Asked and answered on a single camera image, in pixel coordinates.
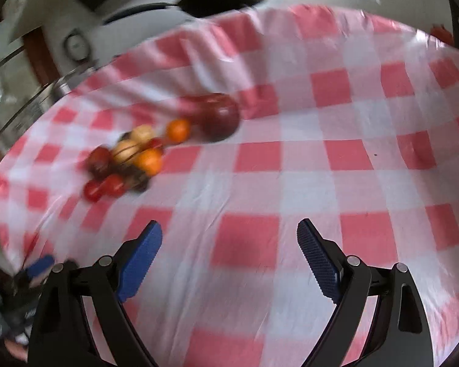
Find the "red object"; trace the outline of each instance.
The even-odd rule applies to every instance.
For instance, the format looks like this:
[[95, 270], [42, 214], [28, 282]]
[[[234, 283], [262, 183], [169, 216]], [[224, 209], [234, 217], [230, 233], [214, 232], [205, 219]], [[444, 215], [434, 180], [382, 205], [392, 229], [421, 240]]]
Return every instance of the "red object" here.
[[413, 85], [406, 73], [405, 62], [381, 65], [381, 86], [386, 98], [399, 98], [415, 95]]
[[36, 187], [30, 187], [27, 190], [27, 206], [34, 210], [43, 210], [47, 208], [48, 193]]
[[398, 135], [398, 147], [410, 170], [429, 170], [437, 164], [428, 131]]
[[[251, 238], [246, 233], [254, 233]], [[226, 213], [216, 234], [211, 265], [246, 269], [275, 269], [278, 260], [279, 217], [277, 215], [249, 216]], [[245, 244], [255, 254], [237, 252]]]
[[261, 365], [263, 349], [264, 341], [261, 337], [245, 338], [242, 335], [215, 333], [214, 330], [196, 327], [190, 335], [184, 367], [229, 367], [242, 365], [242, 360], [245, 360], [244, 367], [258, 367]]
[[200, 156], [201, 149], [201, 146], [171, 148], [163, 158], [163, 172], [165, 174], [189, 173]]
[[346, 69], [311, 73], [310, 79], [317, 107], [352, 103], [350, 79]]
[[60, 150], [61, 148], [58, 145], [44, 145], [34, 161], [37, 163], [52, 163], [60, 153]]
[[240, 145], [235, 172], [280, 171], [281, 164], [280, 142], [255, 142]]
[[[260, 118], [279, 114], [279, 96], [273, 84], [258, 84], [243, 89], [236, 95], [241, 106], [240, 115], [246, 119]], [[307, 107], [315, 107], [313, 98], [307, 98]]]
[[429, 62], [430, 70], [442, 89], [452, 87], [459, 83], [459, 69], [450, 57]]
[[391, 218], [386, 211], [341, 214], [340, 226], [346, 255], [362, 254], [368, 265], [398, 261]]
[[225, 94], [210, 95], [201, 103], [200, 126], [211, 142], [221, 141], [233, 135], [240, 125], [238, 103]]
[[152, 138], [146, 143], [145, 149], [156, 149], [156, 150], [159, 150], [161, 154], [164, 154], [165, 144], [161, 138]]
[[102, 187], [107, 195], [112, 197], [121, 197], [126, 193], [126, 186], [119, 174], [111, 174], [102, 182]]
[[97, 179], [103, 179], [110, 173], [110, 150], [99, 146], [92, 150], [87, 158], [87, 169]]
[[459, 245], [459, 225], [451, 204], [426, 206], [427, 216], [432, 227], [435, 246], [444, 251]]
[[89, 180], [83, 187], [83, 195], [89, 202], [98, 202], [104, 195], [102, 184], [98, 180]]
[[333, 171], [374, 169], [360, 139], [325, 141], [324, 146]]
[[452, 35], [450, 31], [444, 28], [443, 25], [441, 26], [434, 25], [432, 29], [430, 29], [430, 34], [436, 37], [437, 39], [439, 39], [440, 41], [442, 41], [442, 43], [449, 44], [452, 47], [454, 46], [454, 36]]

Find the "table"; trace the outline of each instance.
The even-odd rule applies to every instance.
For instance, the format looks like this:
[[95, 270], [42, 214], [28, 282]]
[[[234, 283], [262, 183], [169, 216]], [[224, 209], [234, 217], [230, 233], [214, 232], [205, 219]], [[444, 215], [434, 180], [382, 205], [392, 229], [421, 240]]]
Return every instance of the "table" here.
[[[161, 131], [213, 92], [239, 101], [235, 135], [170, 148], [141, 196], [81, 198], [93, 148], [142, 123]], [[296, 242], [306, 217], [346, 254], [410, 268], [439, 365], [459, 341], [458, 51], [349, 9], [198, 20], [97, 71], [0, 163], [16, 269], [48, 252], [89, 265], [160, 222], [162, 248], [125, 308], [164, 367], [301, 365], [333, 311]]]

